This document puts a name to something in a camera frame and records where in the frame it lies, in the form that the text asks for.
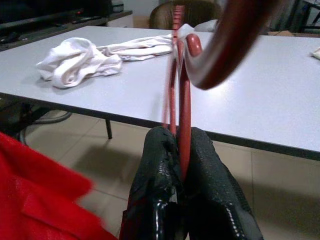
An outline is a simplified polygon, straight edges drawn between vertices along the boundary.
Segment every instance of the wooden handle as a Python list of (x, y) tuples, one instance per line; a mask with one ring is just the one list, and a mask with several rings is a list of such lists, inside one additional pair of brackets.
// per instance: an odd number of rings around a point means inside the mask
[(280, 0), (229, 0), (219, 26), (204, 51), (197, 35), (189, 34), (184, 51), (191, 83), (210, 89), (238, 66)]

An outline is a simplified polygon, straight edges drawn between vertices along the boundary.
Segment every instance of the floor tile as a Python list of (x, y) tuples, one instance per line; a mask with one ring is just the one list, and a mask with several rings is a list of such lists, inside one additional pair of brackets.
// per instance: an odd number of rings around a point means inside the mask
[(238, 181), (250, 207), (253, 208), (251, 152), (215, 143), (214, 148), (221, 161)]
[(253, 152), (254, 212), (265, 239), (320, 236), (320, 162)]
[(117, 236), (119, 233), (123, 211), (127, 209), (128, 201), (108, 195), (104, 198), (104, 208), (100, 217), (104, 220), (104, 228)]
[(72, 114), (59, 123), (28, 127), (26, 142), (32, 149), (58, 161), (97, 122), (95, 118)]
[(105, 207), (105, 199), (107, 197), (108, 195), (104, 192), (92, 190), (87, 195), (80, 198), (77, 203), (84, 209), (99, 216)]
[(60, 162), (93, 180), (95, 189), (127, 200), (148, 129), (116, 122), (111, 127), (109, 140), (99, 121)]

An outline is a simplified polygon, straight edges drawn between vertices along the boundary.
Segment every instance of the table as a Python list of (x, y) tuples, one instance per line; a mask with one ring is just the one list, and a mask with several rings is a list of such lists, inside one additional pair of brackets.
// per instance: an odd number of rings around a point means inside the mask
[[(0, 52), (0, 97), (102, 119), (158, 126), (162, 121), (169, 56), (125, 62), (120, 74), (57, 89), (35, 64), (70, 37), (97, 46), (165, 35), (167, 30), (87, 26)], [(205, 46), (211, 34), (198, 33)], [(191, 124), (225, 143), (320, 159), (320, 61), (310, 52), (319, 38), (261, 36), (220, 86), (191, 87)]]

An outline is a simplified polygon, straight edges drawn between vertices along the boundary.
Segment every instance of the tv stand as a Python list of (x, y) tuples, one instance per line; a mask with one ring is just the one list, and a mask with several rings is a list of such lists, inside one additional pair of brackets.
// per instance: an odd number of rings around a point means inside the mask
[(102, 17), (100, 19), (88, 20), (86, 22), (73, 24), (72, 21), (74, 20), (75, 18), (73, 17), (65, 19), (63, 22), (60, 21), (59, 24), (49, 23), (47, 25), (35, 27), (29, 30), (12, 30), (13, 32), (21, 34), (19, 40), (10, 43), (0, 44), (0, 52), (21, 45), (29, 44), (41, 39), (46, 39), (58, 34), (66, 33), (85, 26), (106, 26), (108, 21), (106, 17)]

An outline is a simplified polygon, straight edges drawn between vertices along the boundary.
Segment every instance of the chair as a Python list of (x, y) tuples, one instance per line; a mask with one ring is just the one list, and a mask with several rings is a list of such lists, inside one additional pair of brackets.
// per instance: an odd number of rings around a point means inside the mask
[(157, 6), (150, 15), (151, 29), (171, 30), (175, 5), (184, 5), (184, 23), (195, 27), (198, 24), (218, 19), (221, 7), (207, 0), (174, 0)]

